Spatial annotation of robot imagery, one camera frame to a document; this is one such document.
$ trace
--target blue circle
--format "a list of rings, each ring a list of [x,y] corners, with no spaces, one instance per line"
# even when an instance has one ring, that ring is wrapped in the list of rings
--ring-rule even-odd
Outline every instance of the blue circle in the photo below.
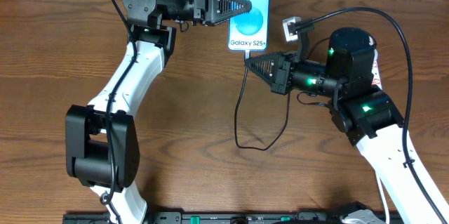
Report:
[[[262,28],[264,18],[259,9],[253,7],[249,13],[234,17],[237,30],[244,35],[253,35]]]

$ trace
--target smartphone box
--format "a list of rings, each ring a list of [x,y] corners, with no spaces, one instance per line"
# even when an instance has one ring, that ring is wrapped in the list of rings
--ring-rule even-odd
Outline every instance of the smartphone box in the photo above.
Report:
[[[249,13],[231,18],[229,43],[232,50],[263,51],[267,48],[269,0],[249,0]]]

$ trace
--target wooden surface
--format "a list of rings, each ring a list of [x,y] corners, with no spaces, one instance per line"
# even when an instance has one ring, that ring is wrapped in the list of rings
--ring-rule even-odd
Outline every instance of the wooden surface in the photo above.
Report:
[[[297,48],[285,44],[282,19],[350,6],[382,9],[402,26],[415,78],[411,136],[449,199],[449,0],[271,0],[267,52]],[[344,26],[377,39],[384,89],[404,112],[406,59],[394,28],[376,15],[350,13],[319,23],[311,42]],[[355,200],[381,210],[373,170],[323,108],[292,99],[288,128],[270,151],[236,148],[233,114],[244,68],[242,53],[227,49],[227,35],[228,24],[178,33],[142,101],[137,183],[144,198],[185,211],[297,211]],[[104,210],[66,173],[65,113],[98,94],[125,45],[110,0],[0,0],[0,223],[59,223],[68,211]],[[323,50],[316,60],[324,60]],[[271,142],[285,105],[286,97],[250,74],[241,143]]]

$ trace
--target wood grain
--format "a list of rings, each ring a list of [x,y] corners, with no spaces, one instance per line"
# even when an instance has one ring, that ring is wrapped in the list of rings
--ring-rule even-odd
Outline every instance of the wood grain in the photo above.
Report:
[[[296,49],[283,41],[282,19],[348,6],[382,9],[402,26],[415,77],[411,136],[449,199],[449,0],[271,0],[267,52]],[[349,13],[319,23],[311,42],[344,26],[377,39],[385,91],[404,112],[406,61],[393,27]],[[185,211],[297,211],[355,200],[381,210],[371,167],[320,107],[292,100],[288,128],[270,151],[236,148],[233,112],[244,68],[241,53],[227,49],[227,30],[178,33],[175,53],[142,101],[137,182],[145,199]],[[0,223],[60,223],[68,211],[104,211],[65,171],[65,113],[98,94],[125,45],[110,0],[0,0]],[[271,141],[285,103],[250,74],[241,143]]]

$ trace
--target white cable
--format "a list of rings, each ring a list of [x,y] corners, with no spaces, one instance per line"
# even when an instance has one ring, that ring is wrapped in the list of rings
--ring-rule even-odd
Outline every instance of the white cable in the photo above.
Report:
[[[385,223],[390,224],[390,212],[388,210],[387,200],[385,199],[384,188],[382,187],[382,182],[380,181],[380,178],[377,175],[377,173],[376,173],[376,181],[377,181],[377,186],[379,187],[380,198],[382,199],[382,203],[384,204]]]

